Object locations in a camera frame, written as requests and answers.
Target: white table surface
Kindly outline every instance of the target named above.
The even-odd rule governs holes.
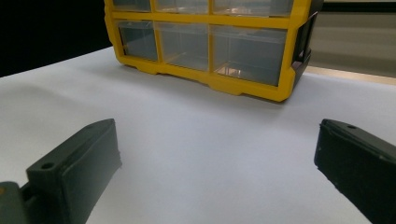
[[[283,104],[121,65],[112,49],[0,78],[0,180],[85,125],[117,122],[123,167],[91,224],[369,223],[313,159],[322,119],[396,145],[396,86],[305,73]]]

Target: yellow frame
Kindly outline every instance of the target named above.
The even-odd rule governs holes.
[[[245,93],[278,102],[287,99],[291,95],[294,86],[294,79],[296,76],[294,69],[291,67],[294,46],[297,39],[298,29],[308,20],[311,0],[294,0],[290,16],[283,18],[213,15],[211,10],[213,0],[208,0],[209,12],[207,15],[117,11],[113,7],[112,0],[105,0],[105,4],[105,22],[108,36],[111,43],[113,44],[116,57],[120,63],[134,66],[138,70],[152,75],[161,73],[197,80],[207,84],[213,90],[223,91],[233,95]],[[151,10],[154,11],[155,0],[150,0],[150,4]],[[206,24],[221,24],[254,28],[285,29],[287,30],[287,36],[278,86],[266,85],[258,82],[238,79],[235,77],[226,77],[213,72],[213,52],[210,41],[211,35],[209,36],[208,52],[209,71],[211,72],[198,71],[165,63],[161,54],[161,41],[159,41],[159,32],[157,30],[154,32],[157,45],[157,54],[159,58],[158,62],[124,55],[117,21],[199,22]]]

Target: plastic drawer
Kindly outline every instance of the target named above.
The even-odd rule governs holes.
[[[286,30],[210,26],[216,73],[277,86]]]
[[[125,55],[157,61],[152,21],[119,21]]]
[[[208,70],[207,25],[156,22],[163,48],[163,61],[177,66]]]
[[[293,0],[214,0],[213,12],[225,15],[289,16]]]
[[[174,12],[185,14],[206,14],[207,0],[156,0],[156,10],[159,12]]]
[[[149,0],[113,0],[116,10],[150,12]]]

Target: black background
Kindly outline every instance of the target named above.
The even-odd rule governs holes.
[[[0,77],[111,46],[103,0],[2,0]]]

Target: dark gray plastic part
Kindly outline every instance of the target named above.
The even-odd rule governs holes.
[[[23,223],[13,219],[23,213],[30,221],[26,223],[83,224],[120,166],[114,119],[90,124],[30,166],[29,183],[20,194],[5,191],[11,199],[22,196],[22,203],[16,210],[1,203],[7,220],[2,217],[0,223]]]
[[[0,183],[0,223],[29,224],[20,187],[14,182]]]
[[[356,126],[324,119],[315,164],[372,223],[396,223],[395,146]]]

